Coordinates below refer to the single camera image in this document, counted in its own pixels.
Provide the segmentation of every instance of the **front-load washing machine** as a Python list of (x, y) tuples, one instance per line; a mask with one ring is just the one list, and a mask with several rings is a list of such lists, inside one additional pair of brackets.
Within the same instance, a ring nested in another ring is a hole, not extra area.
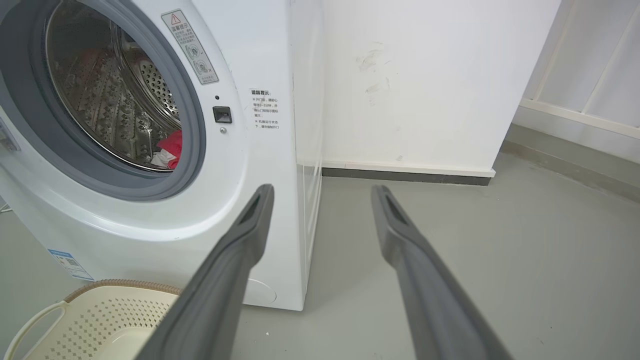
[(71, 276), (183, 286), (270, 183), (244, 301), (301, 310), (321, 14), (315, 0), (2, 1), (0, 195)]

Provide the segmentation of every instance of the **laundry basket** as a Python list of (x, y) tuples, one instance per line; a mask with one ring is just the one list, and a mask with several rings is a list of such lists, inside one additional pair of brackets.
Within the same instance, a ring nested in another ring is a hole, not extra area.
[(180, 295), (180, 289), (152, 282), (102, 280), (80, 288), (32, 317), (14, 337), (4, 360), (42, 318), (62, 314), (25, 360), (134, 359)]

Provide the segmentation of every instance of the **warning sticker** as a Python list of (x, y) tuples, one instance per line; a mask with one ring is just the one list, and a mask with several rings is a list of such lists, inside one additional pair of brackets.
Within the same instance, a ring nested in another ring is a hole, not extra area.
[(213, 70), (211, 61), (207, 53), (204, 52), (202, 44), (191, 29), (191, 25), (184, 17), (182, 10), (162, 15), (162, 20), (169, 27), (175, 40), (180, 44), (182, 52), (187, 56), (191, 67), (196, 72), (201, 84), (211, 84), (218, 81), (218, 76)]
[(251, 89), (254, 129), (280, 129), (278, 99), (269, 90)]

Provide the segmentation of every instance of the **basket handle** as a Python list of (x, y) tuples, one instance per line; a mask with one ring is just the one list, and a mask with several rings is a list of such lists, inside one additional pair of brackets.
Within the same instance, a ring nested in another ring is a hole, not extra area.
[(69, 304), (67, 304), (66, 302), (61, 301), (51, 306), (47, 306), (46, 308), (42, 309), (41, 312), (37, 313), (34, 317), (32, 317), (26, 324), (24, 324), (24, 326), (22, 326), (22, 328), (15, 335), (15, 337), (13, 337), (13, 340), (9, 344), (9, 347), (6, 350), (6, 353), (4, 353), (4, 360), (13, 360), (15, 351), (18, 349), (18, 346), (20, 346), (20, 342), (22, 342), (22, 339), (24, 339), (24, 337), (29, 333), (31, 328), (34, 327), (40, 320), (42, 320), (43, 317), (47, 316), (49, 313), (51, 313), (54, 310), (62, 309), (62, 314), (51, 325), (49, 330), (45, 332), (45, 334), (42, 336), (41, 339), (45, 338), (45, 336), (48, 335), (49, 331), (51, 331), (51, 329), (53, 329), (56, 326), (56, 324), (60, 321), (60, 319), (62, 319), (62, 316), (65, 316), (66, 308), (68, 305)]

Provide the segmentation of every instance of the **concrete floor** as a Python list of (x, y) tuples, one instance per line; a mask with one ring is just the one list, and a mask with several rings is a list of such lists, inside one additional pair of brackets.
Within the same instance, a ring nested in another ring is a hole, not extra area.
[[(487, 187), (324, 178), (305, 310), (246, 306), (232, 358), (413, 358), (372, 222), (370, 188), (384, 183), (515, 359), (637, 359), (640, 205), (504, 154), (494, 169)], [(15, 215), (0, 216), (0, 234), (6, 348), (81, 283)]]

